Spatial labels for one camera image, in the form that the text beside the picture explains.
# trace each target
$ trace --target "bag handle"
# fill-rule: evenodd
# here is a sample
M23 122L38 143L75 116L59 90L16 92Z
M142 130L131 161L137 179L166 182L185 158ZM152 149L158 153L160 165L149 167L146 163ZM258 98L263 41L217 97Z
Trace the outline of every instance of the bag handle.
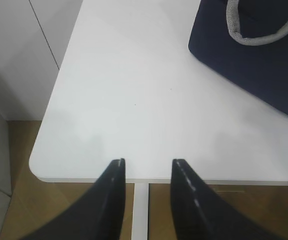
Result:
M226 19L229 35L238 43L247 46L260 46L271 44L282 39L288 34L288 22L283 25L276 33L255 38L243 37L240 33L240 20L238 13L239 0L228 0L226 9Z

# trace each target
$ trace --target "navy bag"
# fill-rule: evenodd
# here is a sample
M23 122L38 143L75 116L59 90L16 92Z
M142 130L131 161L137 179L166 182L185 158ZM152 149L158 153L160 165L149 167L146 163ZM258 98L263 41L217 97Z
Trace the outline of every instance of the navy bag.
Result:
M288 0L201 0L188 47L288 115Z

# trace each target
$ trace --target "wooden floor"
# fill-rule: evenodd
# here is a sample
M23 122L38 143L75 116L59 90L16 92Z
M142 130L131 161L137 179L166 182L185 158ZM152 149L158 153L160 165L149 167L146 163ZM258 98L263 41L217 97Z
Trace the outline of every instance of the wooden floor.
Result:
M0 240L17 240L41 227L78 199L90 183L45 183L29 171L28 158L39 121L9 122L13 195ZM265 228L288 239L287 186L212 186L227 202ZM168 184L151 184L150 240L175 240ZM134 185L126 189L122 240L130 240Z

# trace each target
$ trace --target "table top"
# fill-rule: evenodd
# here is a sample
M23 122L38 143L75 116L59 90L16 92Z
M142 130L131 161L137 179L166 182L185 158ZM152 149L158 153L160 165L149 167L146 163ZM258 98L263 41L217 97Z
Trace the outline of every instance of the table top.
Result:
M188 51L197 0L84 0L29 166L47 182L166 183L184 158L212 183L288 185L288 117Z

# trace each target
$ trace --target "white table leg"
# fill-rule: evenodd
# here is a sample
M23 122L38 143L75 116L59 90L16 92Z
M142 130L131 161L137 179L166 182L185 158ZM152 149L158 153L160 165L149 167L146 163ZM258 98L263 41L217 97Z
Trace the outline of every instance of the white table leg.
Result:
M148 239L149 184L135 183L131 240Z

